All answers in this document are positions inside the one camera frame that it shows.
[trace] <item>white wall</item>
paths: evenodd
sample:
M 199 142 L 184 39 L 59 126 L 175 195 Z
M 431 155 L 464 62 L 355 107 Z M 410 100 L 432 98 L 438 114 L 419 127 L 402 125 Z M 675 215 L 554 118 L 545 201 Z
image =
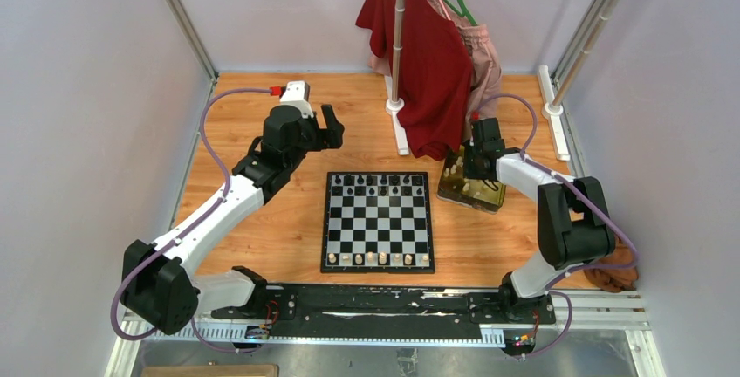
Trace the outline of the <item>white wall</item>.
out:
M 740 0 L 622 0 L 565 99 L 668 375 L 737 375 Z
M 365 0 L 182 0 L 221 71 L 365 71 Z M 465 0 L 507 72 L 555 66 L 592 0 Z
M 0 375 L 102 375 L 209 81 L 164 0 L 0 0 Z

